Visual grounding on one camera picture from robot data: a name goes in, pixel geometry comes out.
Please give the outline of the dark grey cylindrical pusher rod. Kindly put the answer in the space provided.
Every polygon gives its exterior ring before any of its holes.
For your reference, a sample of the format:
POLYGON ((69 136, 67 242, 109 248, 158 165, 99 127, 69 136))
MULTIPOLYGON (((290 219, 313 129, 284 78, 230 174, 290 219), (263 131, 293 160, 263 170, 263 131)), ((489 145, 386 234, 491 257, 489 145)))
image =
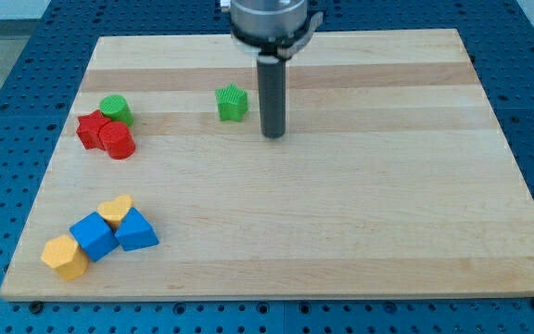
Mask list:
POLYGON ((276 139, 286 132, 286 64, 274 56, 259 54, 257 75, 261 133, 276 139))

